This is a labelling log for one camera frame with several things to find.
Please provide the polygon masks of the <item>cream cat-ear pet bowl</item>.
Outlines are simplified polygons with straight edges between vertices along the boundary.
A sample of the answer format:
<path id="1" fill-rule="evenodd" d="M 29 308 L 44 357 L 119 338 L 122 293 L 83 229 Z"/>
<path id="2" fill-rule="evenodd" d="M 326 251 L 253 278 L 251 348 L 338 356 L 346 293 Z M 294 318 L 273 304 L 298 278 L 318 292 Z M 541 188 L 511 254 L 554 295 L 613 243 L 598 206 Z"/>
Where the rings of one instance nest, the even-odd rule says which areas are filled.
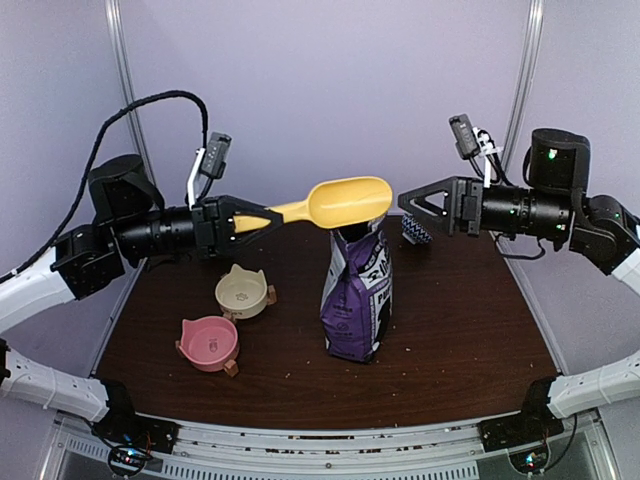
<path id="1" fill-rule="evenodd" d="M 277 302 L 275 287 L 262 269 L 254 271 L 233 264 L 214 289 L 216 302 L 225 318 L 237 321 L 256 317 Z"/>

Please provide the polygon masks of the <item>pink cat-ear pet bowl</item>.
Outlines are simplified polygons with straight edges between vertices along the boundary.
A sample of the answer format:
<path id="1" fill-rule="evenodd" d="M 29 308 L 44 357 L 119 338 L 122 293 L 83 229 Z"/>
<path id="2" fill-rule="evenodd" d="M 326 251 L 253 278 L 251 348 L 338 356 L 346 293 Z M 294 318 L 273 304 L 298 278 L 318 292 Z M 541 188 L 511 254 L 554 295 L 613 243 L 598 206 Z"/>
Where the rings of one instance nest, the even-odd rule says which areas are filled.
<path id="1" fill-rule="evenodd" d="M 239 374 L 239 334 L 235 324 L 225 317 L 183 319 L 181 337 L 175 347 L 178 354 L 199 371 L 223 371 L 231 378 Z"/>

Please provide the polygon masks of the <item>right aluminium frame post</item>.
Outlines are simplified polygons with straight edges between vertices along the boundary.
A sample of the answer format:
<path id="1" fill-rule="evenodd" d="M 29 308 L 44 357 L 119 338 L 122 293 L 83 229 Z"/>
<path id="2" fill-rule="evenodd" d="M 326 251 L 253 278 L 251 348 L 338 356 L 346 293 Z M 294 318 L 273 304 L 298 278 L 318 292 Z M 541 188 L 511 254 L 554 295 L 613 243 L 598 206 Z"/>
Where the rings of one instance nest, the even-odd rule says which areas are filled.
<path id="1" fill-rule="evenodd" d="M 531 0 L 527 16 L 521 61 L 516 88 L 504 141 L 503 166 L 506 171 L 513 163 L 523 125 L 526 106 L 534 81 L 544 25 L 543 0 Z"/>

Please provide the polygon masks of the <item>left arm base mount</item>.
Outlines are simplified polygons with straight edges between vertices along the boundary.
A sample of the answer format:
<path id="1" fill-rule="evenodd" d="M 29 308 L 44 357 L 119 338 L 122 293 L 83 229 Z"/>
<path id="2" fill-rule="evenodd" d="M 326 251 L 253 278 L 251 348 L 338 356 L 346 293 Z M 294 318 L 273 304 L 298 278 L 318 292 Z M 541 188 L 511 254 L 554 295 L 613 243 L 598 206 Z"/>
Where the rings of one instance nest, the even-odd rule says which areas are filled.
<path id="1" fill-rule="evenodd" d="M 159 471 L 160 454 L 171 454 L 179 425 L 168 420 L 136 415 L 132 423 L 88 422 L 91 433 L 107 448 L 106 464 L 117 478 L 130 479 L 145 471 Z"/>

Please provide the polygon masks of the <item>yellow plastic scoop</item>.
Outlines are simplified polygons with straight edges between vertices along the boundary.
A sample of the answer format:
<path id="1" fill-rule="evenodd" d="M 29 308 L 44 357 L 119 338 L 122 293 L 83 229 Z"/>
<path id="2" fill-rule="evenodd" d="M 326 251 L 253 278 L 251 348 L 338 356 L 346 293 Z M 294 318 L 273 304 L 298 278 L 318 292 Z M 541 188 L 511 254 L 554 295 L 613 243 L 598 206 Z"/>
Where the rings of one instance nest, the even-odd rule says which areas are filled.
<path id="1" fill-rule="evenodd" d="M 232 213 L 228 222 L 234 234 L 306 221 L 332 230 L 365 223 L 387 213 L 393 202 L 390 184 L 376 176 L 341 178 L 314 186 L 304 200 L 259 209 L 257 213 Z"/>

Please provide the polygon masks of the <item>blue white patterned bowl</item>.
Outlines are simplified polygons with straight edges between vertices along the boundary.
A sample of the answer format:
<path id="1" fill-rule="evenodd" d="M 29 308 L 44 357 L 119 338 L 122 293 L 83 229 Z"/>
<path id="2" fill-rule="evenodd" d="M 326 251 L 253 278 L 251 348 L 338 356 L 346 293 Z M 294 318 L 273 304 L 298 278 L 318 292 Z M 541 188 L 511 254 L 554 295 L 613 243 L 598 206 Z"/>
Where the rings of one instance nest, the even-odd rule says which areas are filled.
<path id="1" fill-rule="evenodd" d="M 402 236 L 412 245 L 427 245 L 431 234 L 412 215 L 405 213 L 401 219 Z"/>

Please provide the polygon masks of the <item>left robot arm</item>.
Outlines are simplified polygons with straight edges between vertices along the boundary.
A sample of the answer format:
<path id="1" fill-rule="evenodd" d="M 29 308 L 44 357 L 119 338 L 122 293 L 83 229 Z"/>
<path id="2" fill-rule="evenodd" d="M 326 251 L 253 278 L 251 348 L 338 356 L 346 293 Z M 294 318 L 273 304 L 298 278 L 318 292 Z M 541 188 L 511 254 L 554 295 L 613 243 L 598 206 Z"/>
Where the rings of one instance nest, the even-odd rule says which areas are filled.
<path id="1" fill-rule="evenodd" d="M 115 157 L 88 174 L 92 223 L 62 234 L 36 260 L 1 284 L 1 329 L 8 331 L 54 306 L 85 299 L 145 258 L 194 252 L 231 255 L 285 222 L 284 214 L 236 197 L 202 198 L 166 207 L 137 154 Z M 144 433 L 119 382 L 82 378 L 1 345 L 1 393 L 62 410 L 106 429 L 123 444 Z"/>

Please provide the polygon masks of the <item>purple pet food bag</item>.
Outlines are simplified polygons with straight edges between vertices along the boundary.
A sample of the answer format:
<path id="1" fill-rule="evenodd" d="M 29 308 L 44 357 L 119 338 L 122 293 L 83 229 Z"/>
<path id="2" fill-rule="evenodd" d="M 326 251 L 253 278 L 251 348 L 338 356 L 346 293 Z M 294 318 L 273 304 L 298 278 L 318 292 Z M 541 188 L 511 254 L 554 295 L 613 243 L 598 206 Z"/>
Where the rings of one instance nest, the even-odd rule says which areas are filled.
<path id="1" fill-rule="evenodd" d="M 393 269 L 383 217 L 330 232 L 320 320 L 329 355 L 370 363 L 389 326 Z"/>

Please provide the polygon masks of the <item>aluminium frame post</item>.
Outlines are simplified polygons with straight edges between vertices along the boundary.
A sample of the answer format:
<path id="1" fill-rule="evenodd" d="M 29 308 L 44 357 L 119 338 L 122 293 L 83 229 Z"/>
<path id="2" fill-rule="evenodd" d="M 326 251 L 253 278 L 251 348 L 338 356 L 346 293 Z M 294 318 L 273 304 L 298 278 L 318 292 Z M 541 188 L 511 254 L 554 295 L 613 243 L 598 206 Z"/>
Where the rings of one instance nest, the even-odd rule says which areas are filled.
<path id="1" fill-rule="evenodd" d="M 120 90 L 126 105 L 136 99 L 126 49 L 126 39 L 122 22 L 121 2 L 118 0 L 104 1 L 107 29 L 115 59 L 116 72 L 120 82 Z M 127 115 L 129 132 L 138 154 L 141 155 L 147 170 L 150 170 L 147 146 L 139 115 L 136 111 Z"/>
<path id="2" fill-rule="evenodd" d="M 531 0 L 527 16 L 521 61 L 516 88 L 504 141 L 503 166 L 506 171 L 513 163 L 523 125 L 526 106 L 534 81 L 544 25 L 543 0 Z"/>

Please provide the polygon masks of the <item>front aluminium rail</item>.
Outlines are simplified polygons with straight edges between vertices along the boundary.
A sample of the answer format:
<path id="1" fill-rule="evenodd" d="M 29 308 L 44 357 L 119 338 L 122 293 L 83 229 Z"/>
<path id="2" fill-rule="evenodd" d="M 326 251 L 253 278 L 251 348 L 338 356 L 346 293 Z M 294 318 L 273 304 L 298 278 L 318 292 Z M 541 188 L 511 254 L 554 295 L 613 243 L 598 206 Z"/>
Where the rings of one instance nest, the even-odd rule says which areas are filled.
<path id="1" fill-rule="evenodd" d="M 549 454 L 543 479 L 616 479 L 599 419 L 567 421 L 545 443 L 487 450 L 473 421 L 364 430 L 270 430 L 182 422 L 171 453 L 141 479 L 527 479 L 524 461 Z"/>

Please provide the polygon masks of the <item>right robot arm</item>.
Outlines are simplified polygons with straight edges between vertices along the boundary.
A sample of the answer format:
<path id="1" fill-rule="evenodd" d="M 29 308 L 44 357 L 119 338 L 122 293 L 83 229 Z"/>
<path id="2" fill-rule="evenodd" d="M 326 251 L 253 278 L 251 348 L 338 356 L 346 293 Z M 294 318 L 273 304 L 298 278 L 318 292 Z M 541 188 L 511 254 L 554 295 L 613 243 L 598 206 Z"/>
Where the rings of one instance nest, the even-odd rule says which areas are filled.
<path id="1" fill-rule="evenodd" d="M 486 230 L 509 239 L 547 240 L 556 250 L 567 246 L 637 292 L 639 218 L 609 195 L 588 196 L 590 159 L 586 137 L 537 128 L 523 163 L 525 187 L 453 176 L 400 194 L 398 205 L 420 225 L 448 235 Z M 639 355 L 633 353 L 581 374 L 533 383 L 512 430 L 530 442 L 550 426 L 551 417 L 568 418 L 638 394 Z"/>

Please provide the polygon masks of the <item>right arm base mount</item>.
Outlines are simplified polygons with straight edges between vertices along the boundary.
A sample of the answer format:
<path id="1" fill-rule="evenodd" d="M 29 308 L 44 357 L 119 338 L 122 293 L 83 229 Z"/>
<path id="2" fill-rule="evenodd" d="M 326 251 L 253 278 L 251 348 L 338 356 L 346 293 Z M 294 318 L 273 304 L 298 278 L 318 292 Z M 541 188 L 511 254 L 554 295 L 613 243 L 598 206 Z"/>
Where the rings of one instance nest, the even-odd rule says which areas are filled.
<path id="1" fill-rule="evenodd" d="M 564 432 L 561 420 L 533 415 L 513 415 L 483 420 L 478 432 L 486 453 L 506 450 L 511 467 L 519 474 L 542 474 L 551 465 L 549 440 Z"/>

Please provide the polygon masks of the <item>left aluminium frame post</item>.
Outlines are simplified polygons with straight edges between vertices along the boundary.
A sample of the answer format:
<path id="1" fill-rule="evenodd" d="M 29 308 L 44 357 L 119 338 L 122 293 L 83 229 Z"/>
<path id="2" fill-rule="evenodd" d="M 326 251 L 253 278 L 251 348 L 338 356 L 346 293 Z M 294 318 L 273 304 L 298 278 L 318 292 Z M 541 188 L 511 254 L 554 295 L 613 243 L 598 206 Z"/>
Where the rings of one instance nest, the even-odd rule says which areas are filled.
<path id="1" fill-rule="evenodd" d="M 136 99 L 126 49 L 126 39 L 122 22 L 121 2 L 118 0 L 104 1 L 107 29 L 115 59 L 116 72 L 120 82 L 120 90 L 126 105 Z M 129 132 L 138 154 L 141 155 L 147 170 L 150 170 L 147 146 L 139 115 L 136 111 L 127 115 Z"/>

